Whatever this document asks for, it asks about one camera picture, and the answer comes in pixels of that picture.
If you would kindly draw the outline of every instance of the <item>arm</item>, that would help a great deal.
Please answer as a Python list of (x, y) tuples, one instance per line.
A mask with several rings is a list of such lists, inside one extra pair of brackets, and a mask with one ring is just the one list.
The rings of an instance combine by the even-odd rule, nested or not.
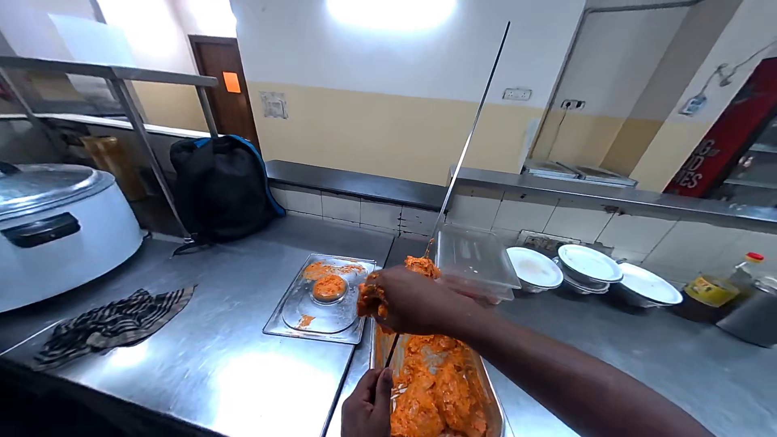
[(386, 319), (397, 332), (464, 341), (581, 435), (712, 437), (665, 397), (569, 345), (502, 320), (403, 268), (383, 271)]

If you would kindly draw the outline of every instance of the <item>kitchen towel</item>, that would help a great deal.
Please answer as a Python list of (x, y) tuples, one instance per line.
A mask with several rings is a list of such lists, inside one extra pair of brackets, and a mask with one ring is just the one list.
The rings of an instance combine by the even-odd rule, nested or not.
[(43, 351), (35, 356), (36, 370), (52, 369), (90, 352), (143, 340), (189, 303), (195, 287), (158, 295), (141, 288), (126, 299), (58, 324)]

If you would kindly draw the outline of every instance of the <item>black backpack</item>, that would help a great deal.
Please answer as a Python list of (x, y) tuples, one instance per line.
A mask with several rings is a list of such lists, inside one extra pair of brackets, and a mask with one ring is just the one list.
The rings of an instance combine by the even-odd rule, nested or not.
[(240, 239), (286, 215), (270, 193), (262, 155), (244, 138), (182, 140), (170, 146), (170, 161), (176, 208), (195, 245)]

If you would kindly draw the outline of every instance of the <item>stainless steel counter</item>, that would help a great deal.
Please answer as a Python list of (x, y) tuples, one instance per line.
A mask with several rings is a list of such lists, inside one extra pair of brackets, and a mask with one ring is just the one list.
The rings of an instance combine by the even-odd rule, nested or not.
[[(11, 349), (0, 360), (30, 362), (47, 332), (15, 344), (136, 288), (163, 292), (194, 281), (200, 285), (188, 307), (148, 340), (80, 358), (50, 374), (226, 435), (290, 435), (292, 427), (293, 435), (334, 437), (340, 432), (340, 405), (368, 368), (368, 345), (354, 350), (271, 337), (261, 333), (262, 326), (309, 253), (373, 258), (379, 264), (389, 247), (389, 260), (423, 253), (425, 245), (401, 242), (392, 246), (390, 236), (295, 217), (251, 239), (173, 259), (169, 254), (176, 245), (148, 241), (99, 281), (0, 314), (0, 349)], [(775, 350), (664, 309), (630, 313), (606, 295), (555, 290), (503, 302), (496, 311), (635, 376), (720, 437), (777, 431)], [(509, 421), (507, 437), (576, 435), (488, 367)], [(332, 407), (332, 421), (324, 428)]]
[[(719, 437), (777, 433), (777, 351), (665, 309), (626, 312), (604, 295), (543, 292), (497, 311), (627, 372)], [(494, 368), (488, 368), (515, 435), (577, 435)]]
[(262, 327), (311, 252), (383, 264), (391, 244), (387, 234), (299, 217), (174, 258), (176, 244), (148, 241), (97, 282), (0, 314), (0, 359), (31, 363), (44, 328), (137, 288), (196, 283), (188, 306), (147, 340), (47, 373), (225, 435), (321, 435), (354, 346), (265, 335)]

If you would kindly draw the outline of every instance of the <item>clear plastic container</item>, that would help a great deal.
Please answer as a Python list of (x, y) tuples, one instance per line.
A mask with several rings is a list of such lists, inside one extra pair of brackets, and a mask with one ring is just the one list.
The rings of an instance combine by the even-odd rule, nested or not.
[(492, 232), (445, 223), (435, 236), (434, 253), (442, 271), (438, 281), (462, 294), (499, 303), (512, 300), (513, 288), (521, 288), (504, 245)]

